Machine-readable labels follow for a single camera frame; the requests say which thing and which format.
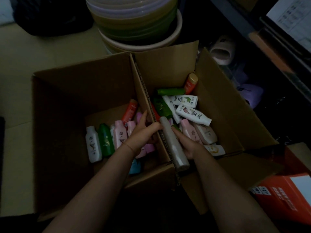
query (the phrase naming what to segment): person's right hand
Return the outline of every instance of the person's right hand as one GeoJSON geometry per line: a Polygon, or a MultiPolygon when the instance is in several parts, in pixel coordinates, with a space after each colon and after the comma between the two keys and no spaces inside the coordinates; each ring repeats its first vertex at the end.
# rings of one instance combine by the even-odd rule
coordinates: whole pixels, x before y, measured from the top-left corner
{"type": "Polygon", "coordinates": [[[191,140],[189,137],[185,136],[174,127],[172,127],[172,130],[178,137],[181,144],[183,145],[186,157],[188,159],[193,159],[194,154],[200,152],[199,150],[202,149],[203,145],[200,145],[199,143],[196,143],[195,141],[191,140]]]}

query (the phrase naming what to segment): person's left arm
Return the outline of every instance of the person's left arm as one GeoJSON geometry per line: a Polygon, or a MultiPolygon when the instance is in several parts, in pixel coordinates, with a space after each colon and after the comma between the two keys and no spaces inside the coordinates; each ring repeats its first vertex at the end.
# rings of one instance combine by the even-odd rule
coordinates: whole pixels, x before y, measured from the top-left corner
{"type": "Polygon", "coordinates": [[[162,128],[159,122],[146,127],[146,117],[145,111],[132,135],[65,206],[44,230],[44,233],[93,233],[102,229],[137,152],[148,142],[153,133],[162,128]]]}

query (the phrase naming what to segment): orange object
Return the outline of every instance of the orange object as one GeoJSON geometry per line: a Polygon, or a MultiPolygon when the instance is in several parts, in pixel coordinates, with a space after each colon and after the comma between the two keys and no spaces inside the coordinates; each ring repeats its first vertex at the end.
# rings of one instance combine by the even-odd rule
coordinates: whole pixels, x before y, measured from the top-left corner
{"type": "Polygon", "coordinates": [[[311,225],[311,178],[307,173],[272,176],[252,192],[270,218],[311,225]]]}
{"type": "Polygon", "coordinates": [[[130,104],[128,105],[123,117],[122,117],[122,121],[125,127],[127,127],[127,122],[131,121],[132,118],[134,117],[134,114],[137,110],[138,107],[138,102],[131,99],[130,100],[130,104]]]}
{"type": "Polygon", "coordinates": [[[157,122],[159,122],[160,121],[160,115],[158,114],[158,112],[156,111],[156,109],[155,109],[155,106],[151,103],[151,106],[152,106],[152,109],[153,109],[153,112],[154,112],[154,114],[155,114],[155,120],[157,121],[157,122]]]}
{"type": "Polygon", "coordinates": [[[192,90],[195,88],[199,78],[195,74],[189,74],[188,79],[185,84],[185,94],[190,95],[192,90]]]}

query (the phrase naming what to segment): beige bottle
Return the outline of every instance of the beige bottle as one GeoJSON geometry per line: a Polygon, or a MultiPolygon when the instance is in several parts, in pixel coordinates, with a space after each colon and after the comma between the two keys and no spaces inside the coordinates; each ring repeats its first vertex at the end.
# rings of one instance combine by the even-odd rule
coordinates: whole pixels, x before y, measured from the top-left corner
{"type": "Polygon", "coordinates": [[[203,142],[204,145],[210,145],[215,143],[218,139],[211,128],[211,126],[205,126],[197,123],[192,123],[194,128],[196,129],[197,134],[199,135],[201,141],[203,142]]]}

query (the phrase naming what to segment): person's right arm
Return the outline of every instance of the person's right arm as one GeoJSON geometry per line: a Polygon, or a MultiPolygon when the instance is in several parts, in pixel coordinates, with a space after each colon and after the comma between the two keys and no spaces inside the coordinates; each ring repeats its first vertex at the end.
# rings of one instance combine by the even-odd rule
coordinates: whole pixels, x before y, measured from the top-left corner
{"type": "Polygon", "coordinates": [[[279,232],[251,195],[204,148],[173,128],[199,172],[208,206],[220,232],[279,232]]]}

